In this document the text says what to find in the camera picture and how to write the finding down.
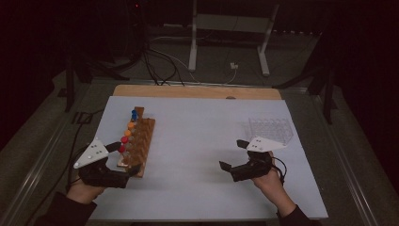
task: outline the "dark background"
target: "dark background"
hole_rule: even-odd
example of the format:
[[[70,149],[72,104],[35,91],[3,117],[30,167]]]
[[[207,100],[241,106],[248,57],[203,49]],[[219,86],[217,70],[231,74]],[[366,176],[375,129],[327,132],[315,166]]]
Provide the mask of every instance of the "dark background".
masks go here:
[[[191,1],[126,1],[139,3],[147,24],[191,23]],[[264,1],[199,1],[199,11],[243,16],[267,16]],[[65,70],[65,46],[80,44],[94,58],[112,61],[115,49],[110,30],[98,8],[108,8],[107,18],[125,20],[120,1],[19,0],[1,3],[0,148],[53,90],[51,79]],[[253,8],[242,11],[243,4]],[[343,90],[382,167],[399,191],[399,98],[397,70],[399,5],[393,1],[287,1],[280,5],[274,29],[321,35],[307,69],[320,58],[339,59],[336,85]]]

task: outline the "table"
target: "table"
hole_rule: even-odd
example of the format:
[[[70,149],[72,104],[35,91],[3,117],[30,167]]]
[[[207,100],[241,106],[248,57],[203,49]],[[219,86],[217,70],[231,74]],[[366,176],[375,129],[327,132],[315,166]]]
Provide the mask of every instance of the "table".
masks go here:
[[[248,110],[247,105],[254,104],[260,109],[264,109],[263,104],[273,109],[286,107],[276,89],[117,86],[96,137],[104,143],[120,137],[119,130],[122,131],[123,124],[130,119],[129,112],[123,119],[124,112],[133,105],[145,106],[157,122],[144,177],[132,178],[124,189],[107,189],[96,200],[98,207],[91,219],[242,221],[276,218],[276,207],[250,180],[234,183],[218,165],[219,160],[233,166],[247,162],[246,152],[235,146],[235,139],[242,138],[243,134],[237,129],[241,128],[241,122],[236,123],[234,119]],[[202,105],[209,107],[198,113],[196,107]],[[179,114],[174,114],[173,110],[179,110]],[[202,114],[207,115],[204,116],[206,129],[195,121]],[[289,169],[285,187],[308,217],[326,218],[326,208],[295,129],[294,134],[285,151],[275,152]],[[116,170],[114,163],[117,161],[118,154],[110,154],[107,166]]]

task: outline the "hand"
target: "hand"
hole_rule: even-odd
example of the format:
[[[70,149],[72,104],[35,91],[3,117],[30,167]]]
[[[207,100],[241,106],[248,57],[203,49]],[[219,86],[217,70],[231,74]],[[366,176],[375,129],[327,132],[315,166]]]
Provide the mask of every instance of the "hand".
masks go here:
[[[97,196],[103,194],[105,189],[106,187],[102,186],[88,186],[82,180],[77,180],[71,185],[67,198],[82,204],[90,204]]]
[[[286,217],[295,210],[296,205],[282,186],[279,180],[279,173],[276,169],[272,168],[266,175],[253,178],[252,181],[265,197],[277,206],[279,214],[282,217]]]

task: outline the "cable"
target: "cable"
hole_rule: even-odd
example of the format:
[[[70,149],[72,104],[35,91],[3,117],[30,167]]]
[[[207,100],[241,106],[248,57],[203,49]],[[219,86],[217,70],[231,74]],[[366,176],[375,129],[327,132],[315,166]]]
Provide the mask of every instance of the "cable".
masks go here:
[[[156,73],[153,73],[153,66],[150,64],[150,61],[149,61],[146,53],[143,54],[143,57],[144,57],[145,65],[147,67],[147,71],[149,72],[150,77],[152,78],[152,81],[155,83],[156,86],[159,86],[158,79],[155,76]]]
[[[69,186],[73,185],[73,183],[80,181],[80,177],[72,182],[69,183]]]
[[[146,55],[150,55],[150,56],[153,56],[153,57],[159,57],[159,58],[161,58],[160,56],[156,56],[156,55],[153,55],[153,54],[150,54],[150,53],[146,53]],[[152,66],[152,64],[150,63],[149,59],[148,59],[148,61],[146,62],[146,64],[148,65],[149,73],[152,74],[152,77],[157,77],[157,78],[159,78],[159,79],[162,80],[162,83],[161,83],[161,84],[158,84],[159,86],[163,86],[164,84],[168,84],[168,85],[169,85],[168,79],[169,79],[170,77],[172,77],[172,76],[176,73],[176,70],[175,70],[175,72],[173,72],[173,74],[172,74],[171,76],[169,76],[169,77],[167,77],[166,79],[164,79],[164,78],[162,78],[162,77],[155,71],[155,68]]]
[[[102,109],[102,110],[98,110],[98,111],[95,111],[95,112],[93,112],[93,113],[83,112],[83,113],[88,114],[88,116],[87,116],[83,121],[88,120],[89,118],[93,117],[95,114],[100,113],[100,112],[102,112],[102,111],[104,111],[104,110],[103,110],[103,109]],[[83,126],[83,125],[84,125],[83,123],[80,123],[80,124],[79,124],[79,127],[78,127],[78,129],[77,129],[77,131],[76,131],[76,133],[75,133],[75,136],[74,136],[74,138],[73,138],[73,142],[72,142],[72,146],[71,146],[71,150],[70,150],[70,155],[69,155],[67,164],[65,165],[65,167],[64,167],[64,169],[62,170],[61,174],[60,174],[60,175],[58,176],[58,178],[56,179],[56,182],[53,184],[53,186],[50,188],[50,190],[46,193],[46,195],[45,195],[44,198],[40,201],[40,203],[39,203],[38,206],[35,208],[35,210],[32,212],[32,214],[29,216],[29,219],[28,219],[28,220],[26,221],[26,223],[25,223],[26,226],[29,225],[29,223],[30,223],[30,221],[32,220],[32,218],[36,215],[36,213],[39,211],[39,209],[40,209],[41,206],[44,204],[44,202],[47,200],[47,198],[50,196],[50,194],[54,191],[54,189],[55,189],[56,186],[58,185],[59,181],[61,181],[62,176],[64,175],[64,173],[65,173],[65,171],[67,170],[68,166],[71,164],[74,146],[76,145],[77,137],[78,137],[79,132],[80,132],[80,130],[82,129],[82,126]]]
[[[234,69],[234,75],[232,76],[232,79],[229,81],[229,82],[227,82],[227,83],[223,83],[222,85],[228,85],[230,82],[232,82],[232,80],[234,80],[235,79],[235,76],[237,75],[237,69],[235,68]]]
[[[282,166],[284,166],[284,173],[282,173],[281,169],[276,167],[276,165],[272,165],[272,168],[276,169],[279,172],[279,180],[281,181],[281,184],[284,185],[285,175],[287,174],[287,166],[285,166],[285,163],[281,161],[279,158],[272,157],[272,159],[278,160],[282,164]]]
[[[200,81],[198,81],[198,80],[194,77],[194,75],[188,70],[188,66],[185,65],[185,64],[184,64],[181,60],[179,60],[177,57],[171,56],[171,55],[168,55],[168,54],[165,54],[165,53],[162,53],[162,52],[157,51],[157,50],[154,50],[154,49],[152,49],[152,50],[153,50],[154,52],[159,53],[159,54],[168,56],[168,57],[170,57],[170,58],[172,58],[172,59],[178,61],[179,63],[181,63],[181,64],[187,69],[187,71],[188,71],[188,73],[190,74],[191,78],[192,78],[195,82],[197,82],[197,83],[199,83],[199,84],[202,84],[202,83],[201,83]]]
[[[178,74],[178,76],[179,76],[179,80],[180,80],[180,82],[182,83],[182,85],[184,86],[184,82],[183,82],[183,80],[182,80],[182,77],[180,76],[180,72],[179,72],[179,69],[177,68],[177,66],[176,66],[176,64],[173,62],[173,60],[172,60],[172,57],[170,57],[169,55],[167,55],[167,54],[164,54],[164,53],[162,53],[162,52],[159,52],[159,51],[156,51],[156,50],[153,50],[153,49],[150,49],[150,51],[152,51],[152,52],[155,52],[156,54],[158,54],[158,55],[161,55],[161,56],[164,56],[164,57],[166,57],[167,58],[167,60],[168,60],[168,62],[173,66],[173,68],[174,68],[174,73],[170,76],[170,77],[168,77],[166,80],[169,80],[169,79],[171,79],[176,73]]]
[[[234,26],[232,27],[232,29],[231,29],[231,31],[234,31],[234,29],[235,29],[235,27],[237,26],[237,23],[238,23],[238,16],[235,18],[235,23],[234,23]],[[230,55],[230,52],[231,52],[231,47],[229,47],[229,51],[227,52],[227,54],[226,54],[226,57],[225,57],[225,60],[223,61],[223,64],[222,64],[222,67],[223,67],[223,74],[225,74],[224,73],[224,66],[226,65],[226,62],[227,62],[227,59],[229,58],[229,55]]]

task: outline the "wooden block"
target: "wooden block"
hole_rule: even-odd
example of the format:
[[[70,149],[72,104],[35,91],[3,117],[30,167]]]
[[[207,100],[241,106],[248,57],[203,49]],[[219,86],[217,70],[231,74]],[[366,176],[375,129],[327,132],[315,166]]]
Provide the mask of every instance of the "wooden block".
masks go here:
[[[138,119],[136,121],[135,131],[132,133],[134,137],[132,140],[133,149],[128,151],[129,154],[120,155],[118,167],[129,168],[141,164],[141,169],[134,177],[142,178],[144,176],[144,169],[146,168],[147,156],[150,150],[152,141],[152,133],[155,127],[155,119],[144,119],[144,107],[136,106]]]

